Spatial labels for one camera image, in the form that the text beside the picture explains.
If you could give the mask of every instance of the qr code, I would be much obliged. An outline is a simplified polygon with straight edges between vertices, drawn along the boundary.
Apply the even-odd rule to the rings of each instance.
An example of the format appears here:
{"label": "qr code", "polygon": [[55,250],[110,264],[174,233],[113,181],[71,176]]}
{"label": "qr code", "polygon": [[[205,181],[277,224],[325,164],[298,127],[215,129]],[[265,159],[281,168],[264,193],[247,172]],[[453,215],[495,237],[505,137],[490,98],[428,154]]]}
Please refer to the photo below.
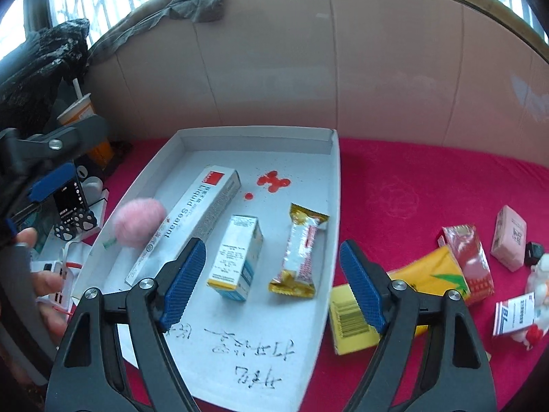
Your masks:
{"label": "qr code", "polygon": [[522,232],[517,231],[515,228],[513,228],[513,240],[515,240],[518,244],[521,244],[522,241]]}

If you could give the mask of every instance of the red bed sheet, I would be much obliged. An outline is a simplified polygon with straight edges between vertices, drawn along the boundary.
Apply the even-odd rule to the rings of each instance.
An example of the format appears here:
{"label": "red bed sheet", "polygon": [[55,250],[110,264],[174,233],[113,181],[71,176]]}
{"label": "red bed sheet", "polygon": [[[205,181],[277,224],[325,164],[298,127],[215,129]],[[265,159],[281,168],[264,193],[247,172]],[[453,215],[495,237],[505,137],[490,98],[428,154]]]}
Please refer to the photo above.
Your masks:
{"label": "red bed sheet", "polygon": [[[112,212],[139,172],[166,142],[141,141],[106,183]],[[416,144],[341,139],[340,241],[355,239],[370,260],[392,270],[431,252],[442,226],[473,223],[487,253],[496,294],[470,311],[486,350],[502,408],[518,391],[549,338],[530,351],[491,337],[495,302],[523,293],[529,270],[511,273],[489,255],[496,215],[504,204],[528,224],[528,241],[547,245],[549,169],[494,155]],[[339,266],[334,285],[346,283]],[[396,401],[409,397],[421,362],[424,337],[413,345]],[[357,387],[373,349],[336,356],[329,326],[301,411],[341,411]],[[147,395],[128,365],[136,399]],[[199,402],[204,411],[220,408]]]}

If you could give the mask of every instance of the black plastic bag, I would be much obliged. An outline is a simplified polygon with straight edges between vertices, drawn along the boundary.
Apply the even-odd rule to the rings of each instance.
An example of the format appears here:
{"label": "black plastic bag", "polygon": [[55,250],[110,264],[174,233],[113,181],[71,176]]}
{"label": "black plastic bag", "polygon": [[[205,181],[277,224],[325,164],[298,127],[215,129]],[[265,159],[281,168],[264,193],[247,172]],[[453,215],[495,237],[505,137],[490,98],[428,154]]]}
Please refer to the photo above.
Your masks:
{"label": "black plastic bag", "polygon": [[15,127],[21,138],[42,133],[61,79],[80,79],[88,60],[87,19],[31,33],[0,61],[0,130]]}

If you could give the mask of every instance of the green leaf print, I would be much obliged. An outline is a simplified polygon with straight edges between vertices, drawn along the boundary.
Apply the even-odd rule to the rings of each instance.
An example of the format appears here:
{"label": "green leaf print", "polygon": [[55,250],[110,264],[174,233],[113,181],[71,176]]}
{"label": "green leaf print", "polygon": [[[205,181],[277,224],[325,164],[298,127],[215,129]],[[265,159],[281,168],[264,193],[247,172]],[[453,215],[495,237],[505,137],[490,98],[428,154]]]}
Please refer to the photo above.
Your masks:
{"label": "green leaf print", "polygon": [[432,277],[453,283],[456,285],[456,290],[458,290],[462,296],[467,294],[467,283],[465,283],[463,276],[457,274],[433,274]]}

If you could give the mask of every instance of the grey cloth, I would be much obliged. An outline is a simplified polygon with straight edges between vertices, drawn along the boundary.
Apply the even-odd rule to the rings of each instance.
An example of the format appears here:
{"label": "grey cloth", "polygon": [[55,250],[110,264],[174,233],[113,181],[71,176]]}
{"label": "grey cloth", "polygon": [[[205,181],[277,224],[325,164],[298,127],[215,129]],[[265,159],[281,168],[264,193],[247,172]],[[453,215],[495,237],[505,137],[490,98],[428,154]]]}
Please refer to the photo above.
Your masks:
{"label": "grey cloth", "polygon": [[139,21],[117,36],[100,39],[90,48],[89,64],[104,62],[129,38],[154,28],[163,17],[190,19],[193,23],[219,20],[223,17],[223,0],[172,0],[162,10]]}

